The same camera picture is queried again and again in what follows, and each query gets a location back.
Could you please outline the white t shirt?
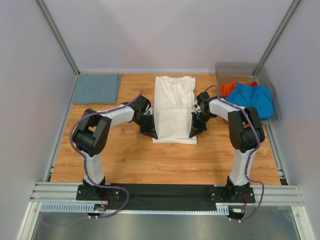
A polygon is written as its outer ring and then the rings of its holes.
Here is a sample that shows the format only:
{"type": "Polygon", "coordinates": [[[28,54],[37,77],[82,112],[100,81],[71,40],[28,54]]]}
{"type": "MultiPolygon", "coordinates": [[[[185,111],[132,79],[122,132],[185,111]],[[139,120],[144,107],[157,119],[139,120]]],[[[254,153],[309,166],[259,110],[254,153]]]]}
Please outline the white t shirt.
{"type": "Polygon", "coordinates": [[[154,144],[196,145],[189,137],[194,111],[196,78],[157,76],[154,88],[154,144]]]}

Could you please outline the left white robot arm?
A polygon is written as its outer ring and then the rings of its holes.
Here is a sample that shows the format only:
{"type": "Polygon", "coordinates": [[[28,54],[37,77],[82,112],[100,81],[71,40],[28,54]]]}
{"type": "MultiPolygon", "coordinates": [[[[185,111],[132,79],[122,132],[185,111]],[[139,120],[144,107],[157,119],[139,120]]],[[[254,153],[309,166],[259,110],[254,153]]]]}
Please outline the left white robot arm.
{"type": "Polygon", "coordinates": [[[131,102],[118,107],[94,111],[87,109],[82,118],[72,127],[69,141],[84,163],[84,178],[78,186],[78,201],[106,201],[110,188],[105,188],[106,179],[102,171],[101,152],[104,150],[109,131],[122,123],[134,122],[142,135],[158,139],[152,104],[139,95],[131,102]]]}

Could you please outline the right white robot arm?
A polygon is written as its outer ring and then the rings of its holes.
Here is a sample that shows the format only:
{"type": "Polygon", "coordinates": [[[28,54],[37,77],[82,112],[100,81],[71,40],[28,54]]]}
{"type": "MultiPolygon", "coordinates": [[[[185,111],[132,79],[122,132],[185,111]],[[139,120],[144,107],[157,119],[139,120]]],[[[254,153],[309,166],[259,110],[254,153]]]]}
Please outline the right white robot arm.
{"type": "Polygon", "coordinates": [[[207,122],[221,117],[228,122],[231,145],[235,149],[233,166],[225,189],[225,196],[231,202],[242,198],[245,189],[254,181],[250,179],[252,160],[260,144],[265,140],[264,130],[255,107],[243,107],[208,92],[201,92],[191,113],[189,137],[193,138],[207,130],[207,122]]]}

